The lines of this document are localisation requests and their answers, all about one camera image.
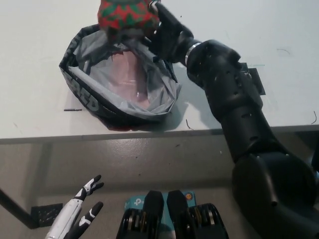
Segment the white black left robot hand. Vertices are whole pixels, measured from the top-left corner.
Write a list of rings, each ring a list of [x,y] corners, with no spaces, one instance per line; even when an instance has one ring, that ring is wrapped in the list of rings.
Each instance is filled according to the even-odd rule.
[[[47,239],[78,239],[84,234],[102,209],[103,203],[97,202],[81,219],[77,218],[86,197],[104,185],[100,179],[101,175],[92,178],[65,204],[47,233]]]

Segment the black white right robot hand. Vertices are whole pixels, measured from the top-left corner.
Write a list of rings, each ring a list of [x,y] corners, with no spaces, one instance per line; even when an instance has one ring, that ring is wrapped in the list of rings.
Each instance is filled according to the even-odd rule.
[[[201,42],[159,0],[150,2],[149,10],[159,18],[149,50],[163,60],[186,66],[191,51]]]

